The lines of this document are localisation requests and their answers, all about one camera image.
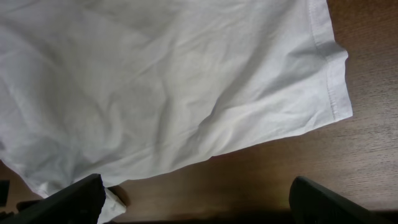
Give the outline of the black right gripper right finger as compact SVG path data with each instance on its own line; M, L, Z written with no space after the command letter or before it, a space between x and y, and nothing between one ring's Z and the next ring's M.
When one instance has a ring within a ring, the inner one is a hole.
M298 176L292 182L289 205L297 223L389 224L390 221L336 192Z

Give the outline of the white printed t-shirt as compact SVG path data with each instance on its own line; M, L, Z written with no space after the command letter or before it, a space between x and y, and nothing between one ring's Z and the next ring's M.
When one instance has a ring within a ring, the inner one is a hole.
M1 2L1 160L48 197L352 116L319 0Z

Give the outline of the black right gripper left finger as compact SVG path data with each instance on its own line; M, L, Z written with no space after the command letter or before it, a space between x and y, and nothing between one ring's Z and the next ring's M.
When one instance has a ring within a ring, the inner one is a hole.
M97 224L106 200L99 174L42 200L19 202L18 213L1 212L1 224Z

